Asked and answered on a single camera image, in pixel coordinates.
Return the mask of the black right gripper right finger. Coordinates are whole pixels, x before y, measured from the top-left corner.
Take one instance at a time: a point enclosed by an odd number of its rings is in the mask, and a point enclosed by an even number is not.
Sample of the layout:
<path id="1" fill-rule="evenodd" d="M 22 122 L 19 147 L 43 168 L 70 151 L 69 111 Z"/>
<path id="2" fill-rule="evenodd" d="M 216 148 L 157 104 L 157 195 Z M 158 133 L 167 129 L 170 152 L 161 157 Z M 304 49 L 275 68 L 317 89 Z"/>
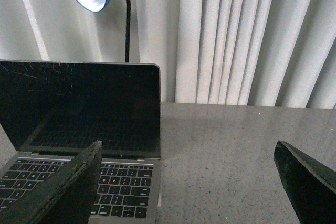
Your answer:
<path id="1" fill-rule="evenodd" d="M 279 141 L 274 161 L 300 223 L 335 223 L 335 171 Z"/>

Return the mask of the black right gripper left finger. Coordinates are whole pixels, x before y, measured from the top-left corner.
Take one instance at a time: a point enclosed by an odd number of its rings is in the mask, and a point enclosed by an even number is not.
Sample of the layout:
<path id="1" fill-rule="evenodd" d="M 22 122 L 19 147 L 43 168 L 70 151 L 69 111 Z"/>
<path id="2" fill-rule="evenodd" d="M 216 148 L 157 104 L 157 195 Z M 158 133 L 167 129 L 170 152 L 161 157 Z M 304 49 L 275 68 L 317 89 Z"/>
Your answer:
<path id="1" fill-rule="evenodd" d="M 88 223 L 102 161 L 95 141 L 50 178 L 1 211 L 1 223 Z"/>

